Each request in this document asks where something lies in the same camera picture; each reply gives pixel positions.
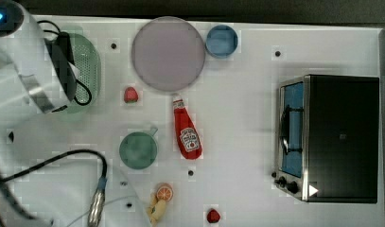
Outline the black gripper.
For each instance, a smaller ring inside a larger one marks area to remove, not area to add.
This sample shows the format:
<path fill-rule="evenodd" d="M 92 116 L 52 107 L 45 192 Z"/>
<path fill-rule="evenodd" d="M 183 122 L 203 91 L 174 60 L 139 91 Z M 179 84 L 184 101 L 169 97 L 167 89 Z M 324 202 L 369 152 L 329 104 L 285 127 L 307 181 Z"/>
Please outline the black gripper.
<path fill-rule="evenodd" d="M 75 61 L 70 36 L 67 32 L 60 32 L 55 40 L 44 41 L 61 86 L 68 99 L 72 101 L 76 94 L 77 82 L 72 69 Z"/>

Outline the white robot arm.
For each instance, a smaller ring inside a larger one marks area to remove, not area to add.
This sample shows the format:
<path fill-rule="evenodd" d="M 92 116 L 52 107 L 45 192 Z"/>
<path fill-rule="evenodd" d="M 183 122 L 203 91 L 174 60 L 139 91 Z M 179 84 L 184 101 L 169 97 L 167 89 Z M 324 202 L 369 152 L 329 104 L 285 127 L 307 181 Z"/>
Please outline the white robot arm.
<path fill-rule="evenodd" d="M 0 0 L 0 127 L 70 104 L 75 65 L 61 44 L 48 41 L 34 17 L 13 0 Z"/>

